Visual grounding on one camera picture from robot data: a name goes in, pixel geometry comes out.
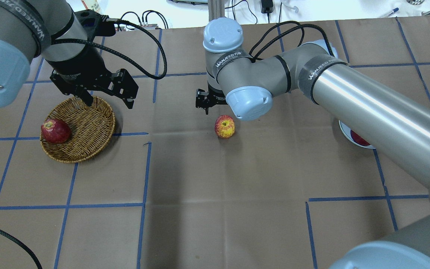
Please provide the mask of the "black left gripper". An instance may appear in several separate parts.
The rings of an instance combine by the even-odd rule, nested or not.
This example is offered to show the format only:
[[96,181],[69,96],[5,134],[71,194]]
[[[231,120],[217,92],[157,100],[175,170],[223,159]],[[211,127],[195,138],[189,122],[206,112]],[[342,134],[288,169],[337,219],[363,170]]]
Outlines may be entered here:
[[124,68],[110,72],[92,41],[50,45],[50,80],[62,94],[73,95],[91,107],[90,91],[103,92],[133,109],[139,86]]

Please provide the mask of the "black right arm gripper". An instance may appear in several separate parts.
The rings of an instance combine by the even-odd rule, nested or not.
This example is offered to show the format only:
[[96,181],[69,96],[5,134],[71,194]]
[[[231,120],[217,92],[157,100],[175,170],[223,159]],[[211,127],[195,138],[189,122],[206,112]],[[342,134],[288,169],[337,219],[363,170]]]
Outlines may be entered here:
[[225,94],[208,84],[208,90],[198,88],[196,90],[196,108],[204,109],[209,114],[209,109],[215,105],[227,105]]

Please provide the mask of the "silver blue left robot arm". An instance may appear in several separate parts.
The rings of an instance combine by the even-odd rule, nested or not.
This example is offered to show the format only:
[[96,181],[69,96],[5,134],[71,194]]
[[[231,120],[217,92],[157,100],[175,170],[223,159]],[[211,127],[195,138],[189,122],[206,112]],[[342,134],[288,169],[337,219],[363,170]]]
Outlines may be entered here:
[[110,72],[91,44],[113,35],[108,16],[74,12],[65,0],[0,0],[0,108],[17,97],[38,56],[53,68],[50,80],[62,94],[91,106],[90,91],[99,91],[133,108],[138,85],[125,69]]

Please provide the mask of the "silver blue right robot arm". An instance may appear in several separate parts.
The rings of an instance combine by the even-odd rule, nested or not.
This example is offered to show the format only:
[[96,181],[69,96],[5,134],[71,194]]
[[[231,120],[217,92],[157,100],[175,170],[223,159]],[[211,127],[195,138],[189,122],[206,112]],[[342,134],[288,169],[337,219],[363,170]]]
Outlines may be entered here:
[[337,115],[360,119],[396,142],[403,161],[426,170],[430,157],[380,126],[376,108],[392,123],[412,111],[399,94],[427,103],[413,67],[373,68],[396,93],[338,64],[325,70],[305,97],[299,90],[274,99],[255,121],[237,121],[234,137],[212,127],[229,107],[209,116],[193,107],[203,75],[174,75],[140,91],[124,110],[125,132],[94,162],[80,165],[73,203],[97,203],[85,225],[94,239],[85,268],[312,269],[340,260],[344,268],[408,268],[399,254],[374,250],[402,244],[430,258],[430,206],[420,184],[396,168],[386,150],[348,142]]

